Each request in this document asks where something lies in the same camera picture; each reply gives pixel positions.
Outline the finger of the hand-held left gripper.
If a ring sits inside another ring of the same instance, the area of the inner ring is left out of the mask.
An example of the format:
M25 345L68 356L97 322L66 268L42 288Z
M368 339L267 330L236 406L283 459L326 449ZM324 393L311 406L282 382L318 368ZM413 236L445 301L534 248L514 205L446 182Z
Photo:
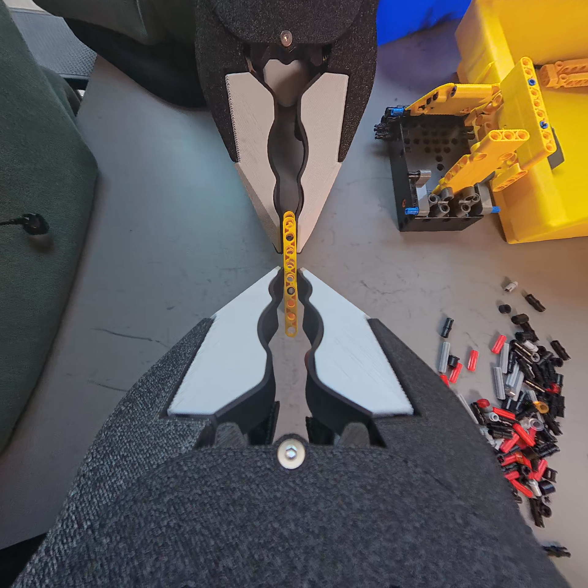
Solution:
M235 167L261 225L281 253L281 221L275 205L279 181L268 151L276 116L275 98L250 72L230 73L224 79L236 147Z
M297 222L298 253L314 230L342 165L339 148L348 79L341 73L322 73L299 98L304 160L298 177L302 195Z

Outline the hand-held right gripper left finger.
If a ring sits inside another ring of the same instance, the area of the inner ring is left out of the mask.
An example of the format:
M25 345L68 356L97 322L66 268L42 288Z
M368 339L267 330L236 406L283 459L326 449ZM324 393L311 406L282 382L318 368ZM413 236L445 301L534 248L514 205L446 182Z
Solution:
M274 297L270 270L211 318L207 333L167 409L169 417L223 418L239 400L262 383L268 365L267 344L259 324Z

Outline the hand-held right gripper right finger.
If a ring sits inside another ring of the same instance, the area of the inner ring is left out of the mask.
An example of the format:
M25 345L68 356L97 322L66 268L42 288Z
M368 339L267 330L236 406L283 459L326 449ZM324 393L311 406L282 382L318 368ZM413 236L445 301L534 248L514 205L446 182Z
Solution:
M370 317L309 270L299 280L312 384L367 418L413 415Z

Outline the plain yellow lego beam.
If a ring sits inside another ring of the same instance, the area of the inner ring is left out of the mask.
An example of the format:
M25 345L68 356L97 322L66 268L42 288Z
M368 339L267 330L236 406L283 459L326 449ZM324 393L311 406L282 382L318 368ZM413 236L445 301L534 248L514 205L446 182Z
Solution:
M283 300L285 308L285 333L295 337L298 333L298 263L297 226L295 213L283 214Z

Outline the person's left forearm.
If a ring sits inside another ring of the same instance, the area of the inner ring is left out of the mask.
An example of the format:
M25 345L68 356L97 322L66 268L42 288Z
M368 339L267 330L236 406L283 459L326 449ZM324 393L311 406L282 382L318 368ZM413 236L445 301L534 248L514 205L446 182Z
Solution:
M194 41L193 1L35 1L45 11L128 36L144 45Z

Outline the partly built yellow lego model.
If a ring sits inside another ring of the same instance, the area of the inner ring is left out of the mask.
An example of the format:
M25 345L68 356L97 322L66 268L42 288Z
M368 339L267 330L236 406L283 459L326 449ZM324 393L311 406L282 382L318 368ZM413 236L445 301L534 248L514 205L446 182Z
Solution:
M375 125L386 142L402 232L462 231L498 214L495 196L563 153L540 77L522 57L498 83L444 84Z

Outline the pile of small lego pins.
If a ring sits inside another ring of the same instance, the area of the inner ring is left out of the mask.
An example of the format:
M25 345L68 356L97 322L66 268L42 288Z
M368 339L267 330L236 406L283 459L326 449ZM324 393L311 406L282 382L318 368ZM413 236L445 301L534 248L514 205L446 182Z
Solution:
M515 327L513 335L498 333L490 345L493 400L468 402L454 393L481 435L489 442L499 469L518 504L528 504L538 528L551 518L557 471L548 458L560 452L560 420L565 416L564 376L558 370L570 360L558 340L540 345L527 313L508 303L497 306Z

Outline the assorted lego parts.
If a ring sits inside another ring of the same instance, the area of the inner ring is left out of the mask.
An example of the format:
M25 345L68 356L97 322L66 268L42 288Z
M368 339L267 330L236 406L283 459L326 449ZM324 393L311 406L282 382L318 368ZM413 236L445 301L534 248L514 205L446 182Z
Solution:
M587 58L545 64L539 68L537 77L544 88L587 87Z

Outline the blue plastic storage bin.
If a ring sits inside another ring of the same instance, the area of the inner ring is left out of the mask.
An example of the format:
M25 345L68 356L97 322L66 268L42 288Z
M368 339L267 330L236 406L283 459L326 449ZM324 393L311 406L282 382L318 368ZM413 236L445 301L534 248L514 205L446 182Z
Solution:
M378 46L451 20L460 20L470 1L380 1Z

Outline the grey mesh chair seat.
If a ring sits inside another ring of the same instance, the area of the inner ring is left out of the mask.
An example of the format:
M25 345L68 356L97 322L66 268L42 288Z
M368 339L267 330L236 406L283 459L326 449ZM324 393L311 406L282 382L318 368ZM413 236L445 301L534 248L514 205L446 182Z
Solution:
M96 54L84 45L61 17L24 8L9 8L36 62L65 79L87 82Z

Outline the yellow plastic storage bin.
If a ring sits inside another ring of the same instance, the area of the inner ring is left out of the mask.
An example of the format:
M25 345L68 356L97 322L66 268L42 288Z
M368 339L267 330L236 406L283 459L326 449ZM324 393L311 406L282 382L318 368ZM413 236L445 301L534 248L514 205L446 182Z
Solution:
M502 81L524 56L541 66L587 57L587 1L472 1L457 30L463 84ZM509 243L587 236L587 87L541 93L563 162L499 192Z

